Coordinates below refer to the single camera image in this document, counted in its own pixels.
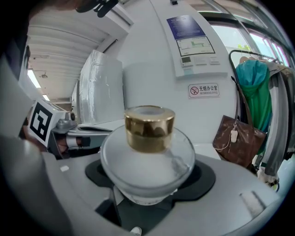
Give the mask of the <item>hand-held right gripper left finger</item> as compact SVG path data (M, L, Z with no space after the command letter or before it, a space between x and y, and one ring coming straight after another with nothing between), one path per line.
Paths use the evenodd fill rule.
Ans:
M90 208L55 158L19 138L30 99L0 59L0 227L5 236L126 236Z

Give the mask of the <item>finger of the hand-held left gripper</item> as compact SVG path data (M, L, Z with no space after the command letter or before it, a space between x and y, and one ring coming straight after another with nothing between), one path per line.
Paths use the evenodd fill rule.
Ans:
M69 130L69 153L97 153L111 132L95 126L77 126Z

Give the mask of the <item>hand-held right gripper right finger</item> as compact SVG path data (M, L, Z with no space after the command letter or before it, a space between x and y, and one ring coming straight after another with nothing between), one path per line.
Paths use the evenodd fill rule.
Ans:
M283 198L247 169L203 159L216 175L211 190L197 201L176 203L150 236L247 236L274 215Z

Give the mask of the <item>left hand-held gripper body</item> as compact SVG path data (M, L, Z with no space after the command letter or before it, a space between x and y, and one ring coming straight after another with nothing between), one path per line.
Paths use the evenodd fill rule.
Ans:
M75 133L78 125L73 112L38 99L34 102L28 123L28 133L58 159L70 157L69 150L90 146L90 138Z

